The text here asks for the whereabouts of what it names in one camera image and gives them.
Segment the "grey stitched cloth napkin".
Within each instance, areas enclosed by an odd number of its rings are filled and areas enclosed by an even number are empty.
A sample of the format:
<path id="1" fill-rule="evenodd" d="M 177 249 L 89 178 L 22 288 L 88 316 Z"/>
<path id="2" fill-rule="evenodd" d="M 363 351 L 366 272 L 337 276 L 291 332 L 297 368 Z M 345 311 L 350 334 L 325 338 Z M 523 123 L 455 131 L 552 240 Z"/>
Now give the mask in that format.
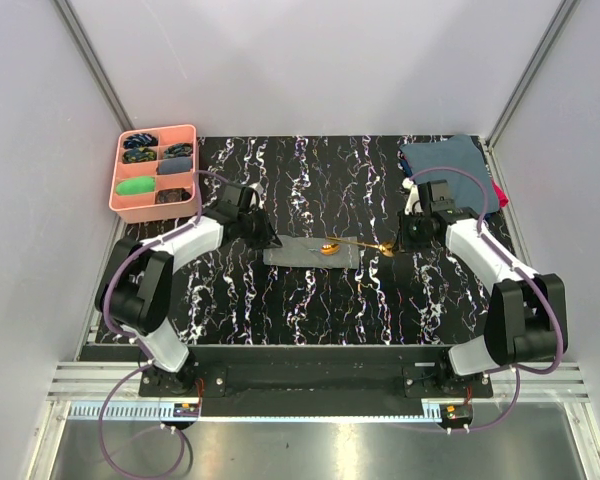
<path id="1" fill-rule="evenodd" d="M 360 251 L 357 246 L 341 244 L 341 250 L 333 256 L 323 256 L 309 252 L 309 247 L 334 243 L 326 238 L 291 237 L 280 235 L 281 247 L 265 249 L 263 263 L 268 266 L 286 268 L 352 269 L 360 265 Z"/>

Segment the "gold spoon teal handle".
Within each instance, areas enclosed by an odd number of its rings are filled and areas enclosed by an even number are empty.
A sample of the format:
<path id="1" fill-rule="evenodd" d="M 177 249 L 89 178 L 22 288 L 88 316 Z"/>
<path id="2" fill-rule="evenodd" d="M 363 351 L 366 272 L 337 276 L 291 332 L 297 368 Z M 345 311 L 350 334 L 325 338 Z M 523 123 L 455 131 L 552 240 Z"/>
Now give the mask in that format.
<path id="1" fill-rule="evenodd" d="M 309 247 L 308 251 L 313 253 L 319 253 L 323 256 L 333 256 L 337 254 L 341 250 L 341 244 L 338 242 L 335 243 L 326 243 L 316 247 Z"/>

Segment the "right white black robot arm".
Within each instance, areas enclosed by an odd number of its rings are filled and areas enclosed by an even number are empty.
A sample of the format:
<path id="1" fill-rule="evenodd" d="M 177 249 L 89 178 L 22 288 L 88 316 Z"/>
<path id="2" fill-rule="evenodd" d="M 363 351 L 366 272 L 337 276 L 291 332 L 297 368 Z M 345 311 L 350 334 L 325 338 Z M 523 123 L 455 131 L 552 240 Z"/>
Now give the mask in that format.
<path id="1" fill-rule="evenodd" d="M 437 390 L 456 396 L 470 376 L 509 367 L 536 375 L 555 371 L 568 347 L 561 278 L 538 273 L 506 250 L 482 216 L 456 205 L 446 181 L 406 180 L 403 186 L 407 203 L 398 214 L 392 250 L 408 252 L 438 241 L 490 290 L 483 333 L 448 350 L 433 374 Z"/>

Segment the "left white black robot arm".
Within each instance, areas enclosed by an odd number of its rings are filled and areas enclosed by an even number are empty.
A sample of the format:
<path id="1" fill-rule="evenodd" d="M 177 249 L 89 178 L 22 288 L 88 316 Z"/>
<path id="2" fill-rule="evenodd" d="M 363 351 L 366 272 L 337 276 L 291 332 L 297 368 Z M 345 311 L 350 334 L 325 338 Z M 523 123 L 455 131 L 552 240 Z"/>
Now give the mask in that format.
<path id="1" fill-rule="evenodd" d="M 261 185 L 228 183 L 199 216 L 145 240 L 119 239 L 109 255 L 95 308 L 116 335 L 136 343 L 161 384 L 176 396 L 195 386 L 192 356 L 167 319 L 173 276 L 198 257 L 242 240 L 253 250 L 280 248 L 264 208 Z"/>

